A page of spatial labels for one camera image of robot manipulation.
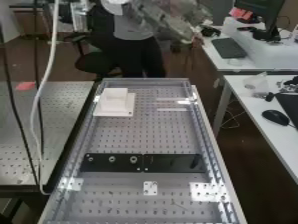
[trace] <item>keyboard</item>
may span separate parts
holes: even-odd
[[[216,39],[212,43],[224,59],[245,58],[248,56],[245,50],[232,38]]]
[[[292,119],[294,126],[298,129],[298,95],[278,93],[276,97],[284,110],[286,111],[289,118]]]

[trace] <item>black metal bracket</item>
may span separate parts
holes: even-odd
[[[143,154],[86,154],[82,172],[143,172]]]
[[[86,154],[82,172],[204,173],[200,154]]]
[[[147,173],[204,173],[205,165],[200,154],[147,154]]]

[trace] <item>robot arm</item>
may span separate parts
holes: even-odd
[[[147,21],[156,30],[165,28],[187,42],[195,37],[195,28],[212,20],[209,10],[195,0],[132,0],[124,6],[124,15],[139,23]]]

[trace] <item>clear acrylic enclosure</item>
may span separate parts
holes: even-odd
[[[95,100],[40,223],[240,223],[189,81],[106,79],[98,95],[104,88],[136,93],[135,115],[94,117]],[[95,164],[96,154],[115,155],[116,162],[120,154],[137,154],[144,167],[87,172],[83,164]],[[169,155],[199,155],[201,171],[185,171],[188,162],[179,162],[183,172],[151,166]]]

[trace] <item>computer monitor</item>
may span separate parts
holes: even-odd
[[[265,20],[266,29],[256,30],[253,34],[257,40],[281,40],[277,18],[284,4],[285,0],[236,0],[237,8],[252,11]]]

